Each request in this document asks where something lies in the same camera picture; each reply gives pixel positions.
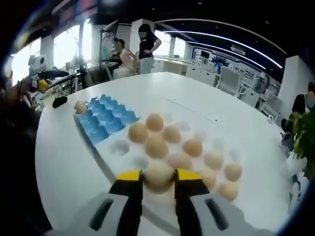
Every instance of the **white egg tray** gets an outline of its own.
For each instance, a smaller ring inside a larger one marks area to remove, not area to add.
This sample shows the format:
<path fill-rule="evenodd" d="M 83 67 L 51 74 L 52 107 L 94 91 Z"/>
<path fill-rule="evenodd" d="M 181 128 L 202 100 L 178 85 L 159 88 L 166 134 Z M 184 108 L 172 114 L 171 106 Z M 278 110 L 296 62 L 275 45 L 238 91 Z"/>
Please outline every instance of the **white egg tray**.
<path fill-rule="evenodd" d="M 182 135 L 181 142 L 179 144 L 168 143 L 169 152 L 164 159 L 151 158 L 146 154 L 144 144 L 136 144 L 129 140 L 129 125 L 120 132 L 95 145 L 107 170 L 110 169 L 112 174 L 117 176 L 129 170 L 142 169 L 145 171 L 153 161 L 167 163 L 167 158 L 170 155 L 184 152 L 184 141 L 193 137 L 199 137 L 203 144 L 202 155 L 197 158 L 191 158 L 192 170 L 195 172 L 202 171 L 205 168 L 206 164 L 203 157 L 205 153 L 217 150 L 223 151 L 223 166 L 217 172 L 216 186 L 212 191 L 216 190 L 218 184 L 225 181 L 223 171 L 226 164 L 239 163 L 244 168 L 246 156 L 245 153 L 241 152 L 243 150 L 240 148 L 241 144 L 238 143 L 236 137 L 232 137 L 227 132 L 223 124 L 220 124 L 218 120 L 212 120 L 196 114 L 185 107 L 171 103 L 168 104 L 169 106 L 164 107 L 166 111 L 154 111 L 154 113 L 162 116 L 164 127 L 175 125 L 179 128 Z M 176 112 L 169 112 L 174 111 L 172 109 L 174 106 L 176 106 Z M 145 124 L 146 117 L 151 112 L 137 111 L 137 114 L 141 116 L 139 122 Z M 171 187 L 169 191 L 163 194 L 157 195 L 144 186 L 143 195 L 143 216 L 167 233 L 180 235 L 177 216 L 175 214 L 174 187 Z"/>

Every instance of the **white cabinet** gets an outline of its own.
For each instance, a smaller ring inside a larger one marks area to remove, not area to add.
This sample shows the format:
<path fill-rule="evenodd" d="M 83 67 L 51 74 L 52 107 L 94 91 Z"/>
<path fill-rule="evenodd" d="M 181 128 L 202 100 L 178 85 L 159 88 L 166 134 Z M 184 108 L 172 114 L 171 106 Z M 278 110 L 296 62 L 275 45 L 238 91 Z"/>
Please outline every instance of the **white cabinet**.
<path fill-rule="evenodd" d="M 216 74 L 207 70 L 201 70 L 199 81 L 214 87 L 216 82 Z"/>
<path fill-rule="evenodd" d="M 201 69 L 196 66 L 187 66 L 186 77 L 199 80 Z"/>
<path fill-rule="evenodd" d="M 163 69 L 164 69 L 164 62 L 162 60 L 155 60 L 152 66 L 151 72 L 152 73 L 163 72 Z"/>

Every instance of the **window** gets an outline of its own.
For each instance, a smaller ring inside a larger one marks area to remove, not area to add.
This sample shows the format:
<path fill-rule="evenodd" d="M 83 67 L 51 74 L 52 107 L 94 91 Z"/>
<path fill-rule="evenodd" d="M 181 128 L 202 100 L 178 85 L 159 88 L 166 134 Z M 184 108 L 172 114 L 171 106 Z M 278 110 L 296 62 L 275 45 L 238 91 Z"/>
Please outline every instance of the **window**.
<path fill-rule="evenodd" d="M 156 30 L 155 33 L 156 37 L 158 37 L 162 44 L 153 52 L 153 55 L 156 56 L 168 56 L 169 55 L 169 48 L 171 44 L 171 36 L 167 33 L 163 33 L 161 31 Z"/>
<path fill-rule="evenodd" d="M 186 42 L 180 38 L 175 39 L 174 55 L 184 58 Z"/>
<path fill-rule="evenodd" d="M 29 59 L 31 55 L 36 57 L 40 55 L 40 42 L 41 38 L 36 39 L 14 56 L 12 61 L 12 86 L 29 75 Z"/>
<path fill-rule="evenodd" d="M 85 61 L 92 58 L 92 25 L 88 24 L 88 21 L 89 19 L 84 23 L 82 39 L 83 59 Z M 54 39 L 55 67 L 62 68 L 66 62 L 79 56 L 79 28 L 79 25 L 73 26 Z"/>

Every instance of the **ceiling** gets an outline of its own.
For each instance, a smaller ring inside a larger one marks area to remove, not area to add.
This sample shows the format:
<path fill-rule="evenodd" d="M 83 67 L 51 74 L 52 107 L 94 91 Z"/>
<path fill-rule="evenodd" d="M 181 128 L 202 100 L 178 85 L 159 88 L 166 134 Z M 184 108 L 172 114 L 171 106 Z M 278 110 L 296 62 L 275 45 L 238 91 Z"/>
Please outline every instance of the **ceiling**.
<path fill-rule="evenodd" d="M 215 2 L 209 0 L 97 0 L 100 12 L 94 17 L 95 24 L 108 24 L 116 19 L 121 23 L 132 23 L 145 18 L 154 22 L 163 22 L 176 30 L 215 34 L 246 44 L 271 57 L 284 67 L 285 58 L 294 55 L 307 55 L 306 60 L 314 58 L 315 39 L 312 30 L 313 12 L 308 12 L 304 5 L 303 11 L 298 6 L 273 6 L 271 4 L 246 3 L 240 4 Z M 53 24 L 52 9 L 61 0 L 55 0 L 46 6 L 30 26 L 34 29 L 29 41 L 48 35 L 58 27 Z M 187 19 L 206 19 L 197 21 Z M 164 31 L 168 27 L 157 24 L 157 29 Z M 180 34 L 173 34 L 184 40 Z M 188 33 L 196 42 L 214 45 L 230 50 L 232 43 L 211 36 Z M 266 67 L 267 73 L 278 81 L 282 80 L 283 69 L 264 58 L 253 50 L 246 49 L 246 57 Z"/>

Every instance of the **brown egg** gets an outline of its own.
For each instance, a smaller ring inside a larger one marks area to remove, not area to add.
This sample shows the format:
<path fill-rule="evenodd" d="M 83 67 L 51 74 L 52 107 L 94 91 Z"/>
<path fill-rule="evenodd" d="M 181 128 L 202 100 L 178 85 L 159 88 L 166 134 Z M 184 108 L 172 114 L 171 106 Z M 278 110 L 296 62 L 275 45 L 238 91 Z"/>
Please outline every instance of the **brown egg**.
<path fill-rule="evenodd" d="M 220 152 L 209 152 L 204 156 L 205 163 L 212 170 L 218 171 L 223 164 L 223 156 Z"/>
<path fill-rule="evenodd" d="M 146 127 L 152 131 L 160 131 L 163 129 L 163 119 L 159 114 L 150 114 L 146 120 Z"/>
<path fill-rule="evenodd" d="M 191 158 L 186 153 L 176 153 L 170 155 L 168 158 L 168 164 L 173 167 L 173 169 L 184 169 L 184 170 L 191 170 Z"/>
<path fill-rule="evenodd" d="M 170 143 L 179 143 L 182 139 L 182 136 L 178 130 L 178 128 L 176 128 L 173 125 L 169 125 L 167 127 L 165 127 L 164 131 L 163 131 L 163 138 L 165 138 L 165 140 L 167 140 Z"/>
<path fill-rule="evenodd" d="M 149 132 L 147 128 L 139 122 L 132 124 L 129 128 L 128 137 L 134 143 L 142 144 L 145 142 L 148 136 Z"/>
<path fill-rule="evenodd" d="M 174 170 L 162 162 L 153 162 L 144 172 L 144 183 L 153 192 L 160 194 L 172 185 Z"/>
<path fill-rule="evenodd" d="M 203 171 L 201 171 L 200 176 L 204 182 L 204 184 L 208 187 L 209 190 L 212 190 L 216 185 L 217 176 L 216 172 L 206 167 Z"/>
<path fill-rule="evenodd" d="M 168 154 L 167 142 L 160 134 L 153 134 L 146 140 L 145 150 L 150 157 L 164 158 Z"/>
<path fill-rule="evenodd" d="M 224 169 L 225 177 L 232 182 L 236 182 L 242 175 L 242 166 L 237 163 L 228 164 Z"/>
<path fill-rule="evenodd" d="M 184 152 L 191 157 L 198 157 L 202 154 L 202 142 L 199 138 L 188 139 L 183 145 Z"/>
<path fill-rule="evenodd" d="M 217 192 L 222 197 L 232 202 L 236 199 L 238 195 L 238 185 L 235 182 L 227 181 L 225 183 L 221 183 L 218 186 Z"/>
<path fill-rule="evenodd" d="M 74 109 L 76 110 L 77 114 L 82 114 L 82 115 L 85 115 L 86 112 L 88 111 L 88 108 L 83 101 L 77 101 L 74 106 Z"/>

